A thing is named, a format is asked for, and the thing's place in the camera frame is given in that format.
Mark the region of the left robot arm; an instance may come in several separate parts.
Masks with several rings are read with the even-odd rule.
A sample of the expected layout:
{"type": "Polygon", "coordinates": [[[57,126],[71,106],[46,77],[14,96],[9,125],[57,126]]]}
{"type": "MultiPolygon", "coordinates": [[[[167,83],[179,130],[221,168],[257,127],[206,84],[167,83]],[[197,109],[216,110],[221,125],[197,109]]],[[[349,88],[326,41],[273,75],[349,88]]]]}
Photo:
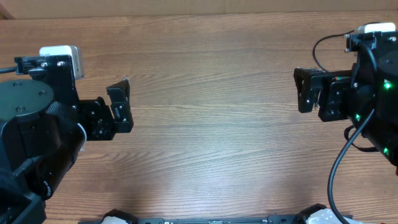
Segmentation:
{"type": "Polygon", "coordinates": [[[130,85],[107,87],[107,105],[79,99],[69,55],[15,63],[17,79],[1,83],[1,222],[42,223],[46,201],[85,143],[131,132],[130,85]]]}

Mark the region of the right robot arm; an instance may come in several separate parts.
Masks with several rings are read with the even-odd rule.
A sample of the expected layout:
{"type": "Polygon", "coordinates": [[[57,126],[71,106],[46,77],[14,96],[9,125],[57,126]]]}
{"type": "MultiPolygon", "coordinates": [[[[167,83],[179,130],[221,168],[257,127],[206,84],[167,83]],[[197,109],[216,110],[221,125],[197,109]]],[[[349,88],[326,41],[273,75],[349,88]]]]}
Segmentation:
{"type": "Polygon", "coordinates": [[[333,183],[340,162],[358,136],[372,146],[363,152],[380,152],[397,165],[397,31],[349,32],[346,51],[355,52],[351,70],[324,68],[294,70],[298,110],[309,113],[318,107],[323,122],[348,119],[346,143],[335,159],[327,186],[331,211],[339,223],[347,223],[333,198],[333,183]]]}

